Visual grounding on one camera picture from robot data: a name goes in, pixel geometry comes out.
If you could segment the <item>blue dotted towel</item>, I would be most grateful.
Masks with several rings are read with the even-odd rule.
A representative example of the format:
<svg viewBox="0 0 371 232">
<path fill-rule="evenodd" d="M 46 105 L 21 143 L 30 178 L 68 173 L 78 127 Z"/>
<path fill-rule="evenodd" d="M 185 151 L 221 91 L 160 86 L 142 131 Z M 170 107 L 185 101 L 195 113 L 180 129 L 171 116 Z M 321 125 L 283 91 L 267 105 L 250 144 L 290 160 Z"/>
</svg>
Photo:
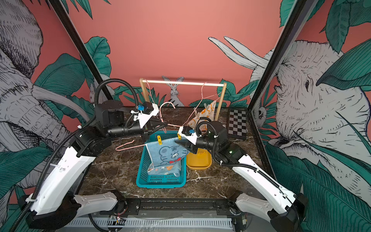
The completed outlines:
<svg viewBox="0 0 371 232">
<path fill-rule="evenodd" d="M 175 177 L 179 177 L 181 175 L 182 170 L 182 162 L 178 161 L 171 165 L 163 165 L 155 167 L 152 163 L 149 165 L 147 173 L 149 176 L 156 176 L 156 175 L 174 175 Z"/>
</svg>

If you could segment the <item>pink wire hanger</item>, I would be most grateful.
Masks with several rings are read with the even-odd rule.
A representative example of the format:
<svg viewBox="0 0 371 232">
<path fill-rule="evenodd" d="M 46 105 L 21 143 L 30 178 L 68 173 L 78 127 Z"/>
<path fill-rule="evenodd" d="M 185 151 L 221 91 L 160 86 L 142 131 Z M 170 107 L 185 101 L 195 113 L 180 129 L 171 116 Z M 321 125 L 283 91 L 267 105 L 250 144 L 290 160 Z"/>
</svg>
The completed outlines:
<svg viewBox="0 0 371 232">
<path fill-rule="evenodd" d="M 143 78 L 141 78 L 140 82 L 142 86 L 143 96 L 145 98 L 145 101 L 147 102 L 146 106 L 151 106 L 153 108 L 151 113 L 145 114 L 145 119 L 147 120 L 147 122 L 149 122 L 152 117 L 156 116 L 159 113 L 159 108 L 156 104 L 150 102 L 149 94 L 151 93 L 151 90 L 149 88 L 149 91 L 147 91 L 147 88 L 145 86 L 145 83 L 148 84 L 148 82 Z"/>
</svg>

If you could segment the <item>dark blue towel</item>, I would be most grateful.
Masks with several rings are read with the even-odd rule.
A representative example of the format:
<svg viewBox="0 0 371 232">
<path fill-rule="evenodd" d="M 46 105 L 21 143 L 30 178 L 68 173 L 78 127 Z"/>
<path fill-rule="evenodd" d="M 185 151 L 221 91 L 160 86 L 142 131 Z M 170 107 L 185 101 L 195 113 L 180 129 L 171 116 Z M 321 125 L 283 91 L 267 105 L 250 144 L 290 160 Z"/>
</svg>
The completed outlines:
<svg viewBox="0 0 371 232">
<path fill-rule="evenodd" d="M 173 165 L 188 155 L 189 151 L 176 143 L 178 140 L 178 138 L 171 138 L 162 140 L 161 145 L 158 141 L 146 144 L 154 167 Z"/>
</svg>

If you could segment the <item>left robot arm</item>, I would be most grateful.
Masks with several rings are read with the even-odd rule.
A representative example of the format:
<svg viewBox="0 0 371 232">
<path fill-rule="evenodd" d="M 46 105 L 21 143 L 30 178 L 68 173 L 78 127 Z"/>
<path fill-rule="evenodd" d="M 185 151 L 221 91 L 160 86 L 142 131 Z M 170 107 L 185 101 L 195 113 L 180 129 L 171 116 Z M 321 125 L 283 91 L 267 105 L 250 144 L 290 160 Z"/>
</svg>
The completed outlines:
<svg viewBox="0 0 371 232">
<path fill-rule="evenodd" d="M 125 107 L 119 100 L 100 102 L 101 90 L 109 83 L 121 83 L 134 98 L 134 109 L 125 119 Z M 128 209 L 126 198 L 116 189 L 104 194 L 80 196 L 70 192 L 79 176 L 109 146 L 114 138 L 139 135 L 148 138 L 166 126 L 156 119 L 160 112 L 157 104 L 146 100 L 140 103 L 137 93 L 128 82 L 107 79 L 101 82 L 94 94 L 94 116 L 61 144 L 65 153 L 53 170 L 49 159 L 42 171 L 33 194 L 19 201 L 21 212 L 10 231 L 16 231 L 22 221 L 31 229 L 57 230 L 77 217 L 105 212 L 120 217 Z"/>
</svg>

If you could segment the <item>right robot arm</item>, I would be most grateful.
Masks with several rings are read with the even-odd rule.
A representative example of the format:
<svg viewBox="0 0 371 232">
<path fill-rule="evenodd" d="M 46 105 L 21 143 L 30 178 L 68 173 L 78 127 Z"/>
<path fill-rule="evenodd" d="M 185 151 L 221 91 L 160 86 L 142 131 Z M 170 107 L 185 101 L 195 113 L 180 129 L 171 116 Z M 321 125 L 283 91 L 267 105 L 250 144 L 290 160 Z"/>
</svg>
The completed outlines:
<svg viewBox="0 0 371 232">
<path fill-rule="evenodd" d="M 245 193 L 235 200 L 239 211 L 268 221 L 277 232 L 301 232 L 308 198 L 295 194 L 262 170 L 239 145 L 229 141 L 227 129 L 219 121 L 202 121 L 192 129 L 181 126 L 176 143 L 191 153 L 208 150 L 220 166 L 231 168 L 247 180 L 264 200 Z"/>
</svg>

